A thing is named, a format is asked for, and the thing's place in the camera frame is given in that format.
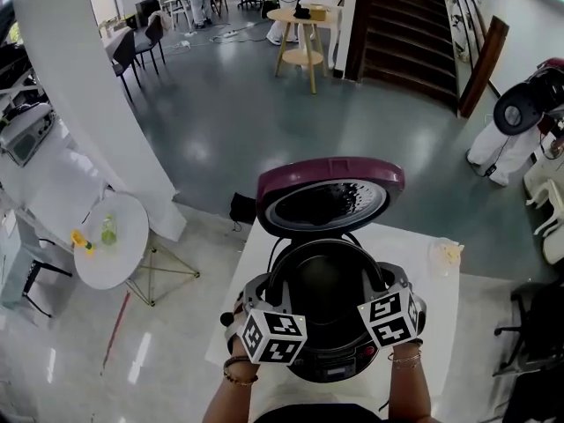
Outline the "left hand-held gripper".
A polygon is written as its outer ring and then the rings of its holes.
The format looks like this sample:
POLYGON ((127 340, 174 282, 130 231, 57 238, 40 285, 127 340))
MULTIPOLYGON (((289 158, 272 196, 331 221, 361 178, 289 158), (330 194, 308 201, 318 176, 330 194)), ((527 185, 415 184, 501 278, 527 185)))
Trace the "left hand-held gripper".
POLYGON ((240 313, 220 316, 228 350, 233 350, 237 337, 253 364, 293 364, 308 334, 306 318, 292 312, 287 283, 277 296, 270 288, 270 276, 262 274, 245 285, 239 302, 240 313))

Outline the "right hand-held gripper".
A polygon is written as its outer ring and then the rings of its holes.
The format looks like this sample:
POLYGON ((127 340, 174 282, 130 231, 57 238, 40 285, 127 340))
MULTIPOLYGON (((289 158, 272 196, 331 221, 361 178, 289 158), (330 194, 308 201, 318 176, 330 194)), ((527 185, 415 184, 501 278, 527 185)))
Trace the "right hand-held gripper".
POLYGON ((427 304, 413 291, 404 269, 377 262, 363 271, 364 302, 357 309, 377 347, 393 347, 418 339, 427 322, 427 304))

